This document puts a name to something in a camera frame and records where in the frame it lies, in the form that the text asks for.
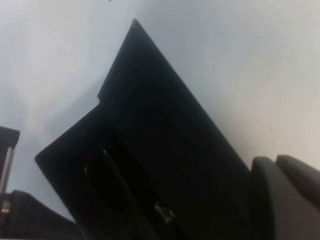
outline black plastic panel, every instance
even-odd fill
[[[82,162],[75,156],[84,146],[94,148],[109,126],[187,239],[251,239],[249,170],[136,20],[99,99],[98,107],[36,157],[82,228],[89,223],[81,212],[90,218],[99,213],[86,192],[81,196],[80,183],[78,190],[70,185]]]

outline white background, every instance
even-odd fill
[[[8,190],[70,218],[35,155],[97,103],[137,18],[250,166],[320,169],[319,0],[2,0],[0,126],[21,130]]]

